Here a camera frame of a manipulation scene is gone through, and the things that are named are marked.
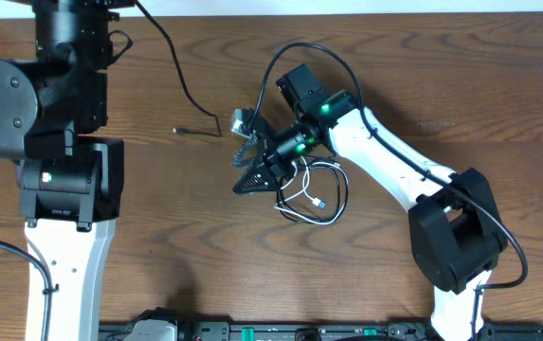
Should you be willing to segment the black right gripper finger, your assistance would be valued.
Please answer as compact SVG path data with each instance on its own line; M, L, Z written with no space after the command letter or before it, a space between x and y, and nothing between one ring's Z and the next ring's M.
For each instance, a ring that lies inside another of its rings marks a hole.
M285 175L285 167L269 166L265 163L252 164L238 179L232 190L235 194L277 191L280 179Z
M242 147L234 154L231 166L234 169L250 169L262 162L260 147L264 138L259 134L248 137Z

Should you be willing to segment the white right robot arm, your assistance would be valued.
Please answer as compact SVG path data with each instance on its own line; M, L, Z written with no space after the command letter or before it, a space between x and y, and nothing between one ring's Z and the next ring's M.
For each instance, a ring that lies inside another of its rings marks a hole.
M492 190L477 170L456 173L409 147L372 111L342 90L331 94L302 64L276 82L297 120L281 132L252 109L237 109L231 130L245 137L237 194L282 192L305 170L317 146L345 158L379 183L407 212L412 256L434 286L431 326L444 340L469 340L482 327L481 292L507 239Z

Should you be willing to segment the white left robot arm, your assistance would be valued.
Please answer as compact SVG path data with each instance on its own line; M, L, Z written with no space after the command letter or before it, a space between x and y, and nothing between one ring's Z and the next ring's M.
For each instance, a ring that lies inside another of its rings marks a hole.
M106 125L110 24L120 1L34 1L35 59L0 59L0 159L16 169L28 262L26 337L95 340L124 186L124 143Z

